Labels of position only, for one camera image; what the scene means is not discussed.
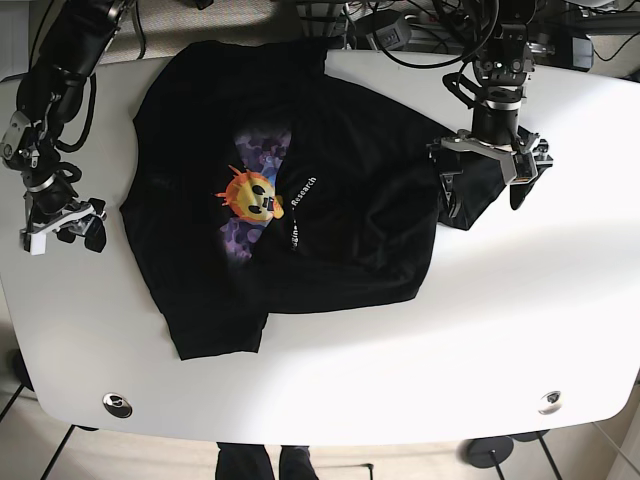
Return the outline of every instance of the table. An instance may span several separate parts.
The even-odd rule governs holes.
[[[181,362],[117,210],[136,164],[131,118],[167,61],[100,67],[92,133],[68,157],[84,171],[80,195],[107,201],[102,254],[54,239],[44,256],[20,251],[24,190],[0,170],[0,275],[50,415],[197,440],[346,445],[557,428],[623,407],[640,366],[640,86],[538,68],[521,123],[549,140],[556,165],[520,211],[504,194],[470,232],[439,228],[414,301],[270,315],[259,354]],[[468,128],[470,112],[441,83],[455,69],[409,70],[377,52],[327,61],[329,75]],[[17,86],[0,85],[6,121]],[[83,122],[84,110],[63,140]],[[541,415],[553,391],[563,406]],[[108,392],[131,402],[130,418],[107,413]]]

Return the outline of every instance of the black t-shirt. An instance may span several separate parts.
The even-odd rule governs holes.
[[[182,359],[257,352],[268,312],[410,300],[427,274],[444,217],[426,146],[451,132],[325,57],[325,40],[193,44],[134,120],[121,212]],[[467,167],[478,198],[447,220],[464,229],[504,188],[497,162]]]

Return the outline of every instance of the person's leg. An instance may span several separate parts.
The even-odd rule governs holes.
[[[275,480],[264,445],[218,443],[216,480]]]
[[[309,447],[282,447],[280,480],[318,480],[311,465]]]

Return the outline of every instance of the graphic print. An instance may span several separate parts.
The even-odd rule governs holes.
[[[245,166],[241,172],[229,165],[234,177],[224,192],[216,196],[224,199],[235,217],[220,228],[224,246],[230,259],[246,261],[253,246],[274,218],[282,218],[282,198],[275,192],[276,176],[291,143],[286,129],[251,129],[235,138],[235,145]]]
[[[230,206],[240,220],[247,222],[268,222],[273,217],[282,218],[284,210],[276,198],[276,191],[269,180],[259,173],[240,173],[229,165],[236,176],[229,182],[224,193],[216,197],[224,198],[222,206]]]

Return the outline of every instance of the white background surface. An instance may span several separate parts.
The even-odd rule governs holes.
[[[85,173],[81,195],[111,206],[102,255],[54,241],[45,257],[22,254],[23,189],[15,173],[0,172],[0,275],[49,414],[192,439],[380,444],[571,425],[624,405],[640,365],[640,87],[539,69],[522,124],[542,131],[557,165],[519,212],[504,195],[471,232],[440,229],[416,300],[271,315],[258,355],[180,362],[117,212],[135,168],[130,119],[164,64],[102,67],[92,135],[69,156]],[[371,52],[333,52],[327,71],[451,128],[469,126],[443,71],[408,71]],[[0,87],[7,120],[16,88]],[[542,417],[538,400],[552,390],[565,406]],[[104,411],[109,391],[131,401],[130,419]]]
[[[0,0],[0,80],[27,71],[29,3]]]

